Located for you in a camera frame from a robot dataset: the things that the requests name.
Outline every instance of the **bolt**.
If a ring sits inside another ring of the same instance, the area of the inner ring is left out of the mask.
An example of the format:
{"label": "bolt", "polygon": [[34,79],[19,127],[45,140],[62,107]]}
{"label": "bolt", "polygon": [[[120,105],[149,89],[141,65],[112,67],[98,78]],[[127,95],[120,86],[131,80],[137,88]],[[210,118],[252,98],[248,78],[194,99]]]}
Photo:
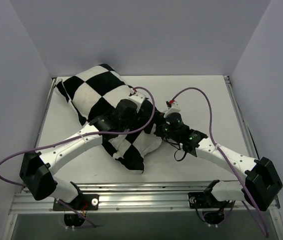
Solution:
{"label": "bolt", "polygon": [[94,198],[93,200],[91,200],[91,205],[97,206],[97,205],[98,205],[98,200],[97,200],[96,198]]}
{"label": "bolt", "polygon": [[189,198],[189,202],[190,202],[191,204],[193,204],[193,203],[195,202],[195,197],[194,197],[194,196],[191,196],[191,197]]}

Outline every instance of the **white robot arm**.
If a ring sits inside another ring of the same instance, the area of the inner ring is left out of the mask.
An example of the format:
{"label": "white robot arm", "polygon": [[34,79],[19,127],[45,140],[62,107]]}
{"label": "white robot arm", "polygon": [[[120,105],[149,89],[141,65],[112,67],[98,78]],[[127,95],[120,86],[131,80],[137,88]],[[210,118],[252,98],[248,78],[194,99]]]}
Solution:
{"label": "white robot arm", "polygon": [[[99,131],[123,132],[129,129],[129,122],[132,122],[145,99],[146,97],[142,93],[135,93],[129,99],[120,101],[114,111],[115,114],[99,116],[69,137],[81,136],[81,138],[66,142],[43,154],[40,152],[26,153],[19,175],[34,198],[42,200],[46,197],[53,197],[63,200],[75,209],[82,209],[85,203],[79,188],[72,182],[55,177],[54,174],[81,153],[116,137],[116,135],[99,134],[83,136],[84,134],[98,133]],[[167,111],[159,113],[156,118],[155,134],[178,143],[186,153],[208,160],[233,173],[225,158],[213,144],[212,139],[185,125],[179,111],[176,102],[167,103]],[[252,194],[259,209],[265,211],[283,186],[273,163],[265,157],[256,160],[219,144],[218,147],[223,150],[240,178],[245,182],[245,186]],[[204,193],[208,202],[249,202],[242,188],[238,181],[214,180]]]}

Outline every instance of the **pillow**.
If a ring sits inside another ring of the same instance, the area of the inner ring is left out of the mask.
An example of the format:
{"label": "pillow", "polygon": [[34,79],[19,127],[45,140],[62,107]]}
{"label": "pillow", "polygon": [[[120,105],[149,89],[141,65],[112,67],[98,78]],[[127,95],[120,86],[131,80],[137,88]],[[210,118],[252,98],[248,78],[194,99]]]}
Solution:
{"label": "pillow", "polygon": [[[78,115],[82,126],[95,117],[113,110],[122,99],[130,96],[131,86],[109,65],[101,64],[75,76],[63,78],[55,90],[67,101]],[[132,129],[140,128],[149,119],[153,105],[143,102]],[[152,121],[147,128],[134,134],[119,135],[102,144],[107,153],[129,170],[144,171],[144,156],[157,149],[162,139],[154,135],[156,125]]]}

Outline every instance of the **white table surface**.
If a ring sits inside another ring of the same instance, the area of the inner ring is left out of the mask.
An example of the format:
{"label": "white table surface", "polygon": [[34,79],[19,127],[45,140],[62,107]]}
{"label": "white table surface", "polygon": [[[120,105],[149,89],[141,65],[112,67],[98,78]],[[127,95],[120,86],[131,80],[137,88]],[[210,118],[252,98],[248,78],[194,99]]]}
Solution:
{"label": "white table surface", "polygon": [[[212,132],[215,140],[225,147],[247,155],[247,149],[233,105],[221,75],[210,76],[124,76],[127,84],[146,87],[160,109],[165,101],[186,87],[202,89],[212,105]],[[201,93],[189,90],[177,98],[185,124],[208,135],[209,109]],[[81,129],[77,114],[56,92],[52,94],[39,146],[59,142]],[[153,183],[235,180],[228,171],[207,160],[187,155],[177,162],[175,149],[163,143],[145,156],[143,174],[127,170],[112,159],[102,146],[90,149],[64,167],[57,177],[75,183]]]}

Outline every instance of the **white wall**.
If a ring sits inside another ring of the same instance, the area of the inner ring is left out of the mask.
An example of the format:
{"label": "white wall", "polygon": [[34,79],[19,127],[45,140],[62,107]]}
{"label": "white wall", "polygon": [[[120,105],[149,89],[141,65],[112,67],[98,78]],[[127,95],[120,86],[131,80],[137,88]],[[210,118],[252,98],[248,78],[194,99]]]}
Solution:
{"label": "white wall", "polygon": [[[272,0],[231,77],[259,154],[283,181],[283,1]],[[283,189],[279,194],[283,218]]]}
{"label": "white wall", "polygon": [[[50,76],[8,0],[0,0],[0,160],[31,147],[43,116]],[[0,172],[17,180],[21,158]],[[0,236],[16,188],[0,181]]]}
{"label": "white wall", "polygon": [[270,0],[10,0],[53,76],[229,75]]}

